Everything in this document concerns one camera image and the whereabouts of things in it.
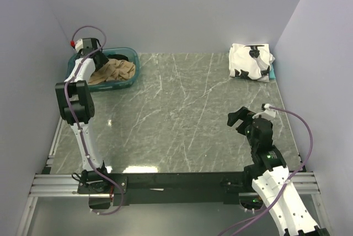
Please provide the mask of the tan t shirt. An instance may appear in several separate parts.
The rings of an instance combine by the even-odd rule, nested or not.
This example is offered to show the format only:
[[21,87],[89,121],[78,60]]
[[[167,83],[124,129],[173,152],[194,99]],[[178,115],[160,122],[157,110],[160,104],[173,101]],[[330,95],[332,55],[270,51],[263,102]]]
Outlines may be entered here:
[[91,75],[88,84],[97,85],[111,81],[127,81],[135,75],[135,72],[136,65],[134,63],[109,59],[106,65]]

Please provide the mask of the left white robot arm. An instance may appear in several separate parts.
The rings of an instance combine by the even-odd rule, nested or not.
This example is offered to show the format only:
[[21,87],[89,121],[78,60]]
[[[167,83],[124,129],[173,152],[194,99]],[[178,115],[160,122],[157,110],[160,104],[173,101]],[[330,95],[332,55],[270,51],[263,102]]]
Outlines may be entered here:
[[71,46],[77,52],[73,70],[64,82],[55,85],[55,92],[61,118],[73,130],[82,157],[82,173],[72,174],[74,180],[79,182],[78,191],[100,194],[108,192],[111,183],[109,177],[105,176],[108,172],[93,136],[95,107],[88,82],[108,59],[96,38],[72,40]]

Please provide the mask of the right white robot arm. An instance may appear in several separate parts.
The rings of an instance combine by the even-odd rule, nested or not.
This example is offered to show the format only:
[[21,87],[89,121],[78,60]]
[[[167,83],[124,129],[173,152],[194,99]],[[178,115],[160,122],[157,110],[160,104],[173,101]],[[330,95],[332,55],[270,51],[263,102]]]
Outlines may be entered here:
[[253,164],[244,168],[242,185],[248,191],[255,191],[264,206],[262,213],[242,221],[243,226],[234,232],[238,235],[269,213],[275,222],[279,235],[329,235],[309,214],[292,178],[281,152],[273,144],[273,124],[278,108],[263,104],[262,111],[254,113],[246,107],[228,114],[227,125],[236,122],[237,132],[244,135],[250,146]]

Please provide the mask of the black garment in basket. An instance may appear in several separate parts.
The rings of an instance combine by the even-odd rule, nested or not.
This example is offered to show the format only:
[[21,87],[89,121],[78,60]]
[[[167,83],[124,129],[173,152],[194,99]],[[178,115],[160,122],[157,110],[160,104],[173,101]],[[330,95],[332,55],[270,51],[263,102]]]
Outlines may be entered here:
[[127,56],[122,55],[122,54],[117,54],[117,53],[106,54],[106,57],[108,59],[129,61],[129,58]]

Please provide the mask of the teal plastic basket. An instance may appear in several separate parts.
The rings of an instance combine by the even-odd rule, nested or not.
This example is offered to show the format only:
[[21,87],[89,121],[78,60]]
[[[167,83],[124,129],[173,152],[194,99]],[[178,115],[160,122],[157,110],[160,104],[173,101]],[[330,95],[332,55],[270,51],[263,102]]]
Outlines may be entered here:
[[134,84],[140,72],[135,50],[128,47],[104,49],[108,63],[94,72],[88,82],[90,92],[125,89]]

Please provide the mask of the white printed folded t shirt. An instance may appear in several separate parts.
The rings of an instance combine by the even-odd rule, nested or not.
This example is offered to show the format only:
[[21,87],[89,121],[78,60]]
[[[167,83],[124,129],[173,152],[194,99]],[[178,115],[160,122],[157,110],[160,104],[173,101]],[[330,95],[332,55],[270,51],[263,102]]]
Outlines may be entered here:
[[270,65],[275,57],[269,44],[232,44],[229,49],[229,76],[257,82],[269,82]]

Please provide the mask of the black base beam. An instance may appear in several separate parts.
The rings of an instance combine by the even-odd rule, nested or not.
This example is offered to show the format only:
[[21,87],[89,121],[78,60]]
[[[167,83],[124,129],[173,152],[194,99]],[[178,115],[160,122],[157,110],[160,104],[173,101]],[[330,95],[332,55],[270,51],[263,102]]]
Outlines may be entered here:
[[209,203],[240,205],[250,211],[263,207],[241,172],[205,173],[111,173],[108,192],[84,194],[89,196],[89,207],[107,210],[111,206],[166,203]]

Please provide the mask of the aluminium frame rail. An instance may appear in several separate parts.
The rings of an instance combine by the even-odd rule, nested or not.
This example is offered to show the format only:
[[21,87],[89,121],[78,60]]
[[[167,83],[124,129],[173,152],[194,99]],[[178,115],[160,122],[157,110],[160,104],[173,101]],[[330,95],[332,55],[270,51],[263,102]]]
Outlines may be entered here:
[[328,235],[309,214],[293,182],[281,152],[273,144],[272,121],[277,108],[265,104],[260,113],[245,107],[228,114],[228,126],[235,126],[250,146],[252,165],[242,172],[219,173],[127,173],[108,174],[104,169],[72,174],[77,195],[98,198],[91,208],[108,214],[109,203],[117,208],[141,203],[237,203],[240,194],[256,193],[264,209],[256,216],[232,225],[239,234],[266,214],[274,220],[280,235]]

